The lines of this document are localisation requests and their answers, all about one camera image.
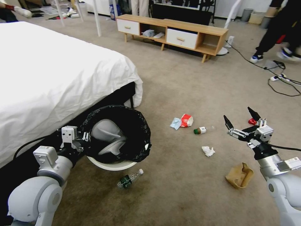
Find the bed frame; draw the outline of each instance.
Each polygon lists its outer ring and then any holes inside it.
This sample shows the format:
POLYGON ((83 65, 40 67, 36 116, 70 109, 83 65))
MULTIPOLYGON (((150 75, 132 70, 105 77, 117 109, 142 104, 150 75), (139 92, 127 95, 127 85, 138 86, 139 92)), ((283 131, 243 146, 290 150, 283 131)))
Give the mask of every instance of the bed frame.
MULTIPOLYGON (((109 96, 105 97, 94 106, 85 110, 83 113, 78 115, 76 118, 68 122, 68 125, 80 127, 82 122, 86 119, 87 115, 107 105, 123 105, 128 99, 131 101, 131 107, 133 108, 133 95, 135 94, 135 83, 131 82, 109 96)), ((0 168, 0 179, 1 181, 1 195, 0 195, 0 226, 11 225, 12 217, 7 216, 8 206, 7 201, 10 193, 19 186, 23 181, 35 177, 37 175, 39 164, 37 163, 33 151, 41 146, 53 146, 58 150, 61 145, 61 136, 57 133, 53 133, 52 136, 45 138, 20 156, 14 161, 9 162, 4 167, 0 168)))

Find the crumpled paper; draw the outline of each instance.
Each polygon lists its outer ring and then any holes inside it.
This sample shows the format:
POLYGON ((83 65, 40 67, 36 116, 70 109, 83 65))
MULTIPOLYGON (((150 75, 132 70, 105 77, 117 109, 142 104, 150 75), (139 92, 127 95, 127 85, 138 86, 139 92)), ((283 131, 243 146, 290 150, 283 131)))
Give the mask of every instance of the crumpled paper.
POLYGON ((210 149, 208 146, 203 146, 202 150, 207 157, 210 157, 215 153, 215 151, 213 150, 213 147, 210 149))
POLYGON ((178 130, 182 124, 181 119, 174 118, 172 123, 170 124, 170 127, 175 128, 175 130, 178 130))

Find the white bedsheet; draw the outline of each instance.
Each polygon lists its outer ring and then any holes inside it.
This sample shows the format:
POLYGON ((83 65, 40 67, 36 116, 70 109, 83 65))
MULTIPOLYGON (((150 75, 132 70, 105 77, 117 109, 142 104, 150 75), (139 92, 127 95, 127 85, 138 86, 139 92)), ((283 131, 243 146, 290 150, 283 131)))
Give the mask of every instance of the white bedsheet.
POLYGON ((0 167, 130 82, 141 102, 142 80, 118 52, 27 22, 0 24, 0 43, 0 167))

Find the box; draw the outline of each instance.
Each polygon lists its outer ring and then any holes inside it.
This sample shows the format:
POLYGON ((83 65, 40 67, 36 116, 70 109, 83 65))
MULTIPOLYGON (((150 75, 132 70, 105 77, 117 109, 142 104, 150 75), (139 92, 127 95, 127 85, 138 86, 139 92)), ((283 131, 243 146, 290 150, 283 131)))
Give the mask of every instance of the box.
POLYGON ((252 12, 249 23, 250 24, 261 24, 262 19, 266 13, 252 12))
POLYGON ((279 8, 269 7, 266 11, 265 17, 275 17, 279 11, 279 8))

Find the white trash bin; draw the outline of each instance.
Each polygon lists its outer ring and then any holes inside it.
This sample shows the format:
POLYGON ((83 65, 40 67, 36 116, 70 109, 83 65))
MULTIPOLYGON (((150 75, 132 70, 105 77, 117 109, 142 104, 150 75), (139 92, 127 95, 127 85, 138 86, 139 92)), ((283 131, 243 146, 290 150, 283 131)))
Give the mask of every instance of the white trash bin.
POLYGON ((83 17, 88 16, 87 3, 85 3, 85 2, 79 2, 79 7, 81 8, 82 16, 83 17))

